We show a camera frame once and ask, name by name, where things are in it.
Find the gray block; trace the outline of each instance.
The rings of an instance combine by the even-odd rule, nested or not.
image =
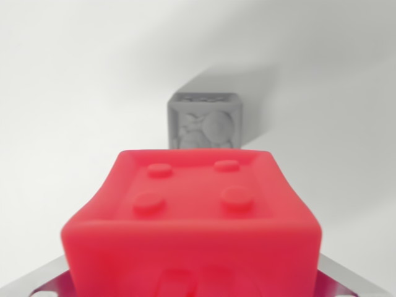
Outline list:
[[[240,148],[242,102],[234,93],[176,93],[168,102],[171,149]]]

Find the red cube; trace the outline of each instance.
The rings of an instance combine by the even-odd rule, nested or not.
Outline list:
[[[311,297],[321,228],[268,152],[131,150],[62,241],[79,297]]]

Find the metal plate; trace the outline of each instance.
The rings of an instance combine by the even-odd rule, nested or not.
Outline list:
[[[0,289],[0,297],[77,297],[61,256]],[[314,297],[392,297],[326,256],[319,259]]]

